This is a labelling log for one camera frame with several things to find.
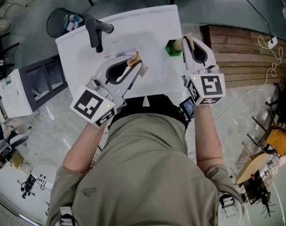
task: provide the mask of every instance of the person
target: person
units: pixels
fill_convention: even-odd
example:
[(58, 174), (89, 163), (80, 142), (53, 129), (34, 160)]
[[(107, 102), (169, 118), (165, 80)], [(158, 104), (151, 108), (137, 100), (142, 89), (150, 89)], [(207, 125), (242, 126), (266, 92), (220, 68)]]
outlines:
[[(147, 99), (149, 106), (143, 106), (144, 97), (126, 99), (90, 171), (104, 127), (86, 125), (57, 171), (48, 226), (68, 215), (69, 225), (79, 226), (217, 225), (219, 212), (230, 218), (227, 200), (220, 206), (225, 198), (235, 202), (231, 216), (242, 219), (210, 107), (195, 106), (196, 165), (178, 108), (165, 95)], [(65, 206), (70, 214), (60, 211)]]

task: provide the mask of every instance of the power outlet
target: power outlet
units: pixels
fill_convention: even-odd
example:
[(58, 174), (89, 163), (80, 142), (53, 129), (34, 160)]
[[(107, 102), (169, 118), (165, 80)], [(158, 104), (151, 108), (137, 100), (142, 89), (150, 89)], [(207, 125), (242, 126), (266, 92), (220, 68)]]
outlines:
[(271, 40), (268, 41), (268, 47), (270, 49), (272, 49), (273, 47), (275, 47), (278, 44), (277, 38), (276, 36), (273, 37)]

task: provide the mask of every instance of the black and white square pattern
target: black and white square pattern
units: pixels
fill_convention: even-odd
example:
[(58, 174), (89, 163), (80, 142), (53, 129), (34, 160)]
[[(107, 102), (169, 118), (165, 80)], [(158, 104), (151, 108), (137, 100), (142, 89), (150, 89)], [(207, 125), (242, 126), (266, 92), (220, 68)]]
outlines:
[(99, 120), (96, 121), (96, 124), (100, 127), (102, 126), (106, 121), (108, 121), (110, 118), (114, 116), (114, 109), (112, 108), (109, 112), (107, 112), (105, 115), (103, 115)]
[(210, 104), (215, 104), (216, 102), (218, 102), (221, 99), (221, 97), (219, 98), (208, 98), (208, 99), (203, 99), (200, 102), (200, 105), (210, 105)]
[(86, 90), (74, 105), (74, 109), (91, 120), (102, 102), (103, 99)]
[(201, 83), (203, 85), (204, 95), (213, 96), (213, 95), (222, 95), (221, 83), (219, 76), (201, 76)]
[(191, 93), (191, 96), (192, 96), (194, 102), (196, 102), (199, 99), (200, 95), (199, 95), (197, 89), (195, 88), (192, 80), (189, 81), (188, 90)]

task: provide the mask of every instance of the black handle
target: black handle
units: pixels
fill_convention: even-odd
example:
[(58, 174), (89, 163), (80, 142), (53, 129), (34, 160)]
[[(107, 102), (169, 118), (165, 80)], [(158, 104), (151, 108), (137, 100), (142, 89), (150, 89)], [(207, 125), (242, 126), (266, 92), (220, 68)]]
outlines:
[(103, 51), (102, 32), (112, 33), (114, 30), (114, 26), (112, 24), (103, 23), (94, 18), (89, 18), (86, 22), (85, 27), (90, 37), (91, 47), (96, 48), (97, 53), (101, 53)]

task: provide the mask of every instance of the person's left arm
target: person's left arm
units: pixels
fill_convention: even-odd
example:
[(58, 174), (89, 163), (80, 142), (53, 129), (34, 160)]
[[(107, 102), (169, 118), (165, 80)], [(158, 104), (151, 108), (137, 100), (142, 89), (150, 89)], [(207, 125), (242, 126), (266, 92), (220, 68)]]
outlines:
[(60, 208), (72, 206), (78, 184), (88, 173), (104, 128), (87, 124), (75, 144), (66, 154), (63, 165), (56, 174), (52, 188), (48, 220), (46, 225), (53, 226), (61, 218)]

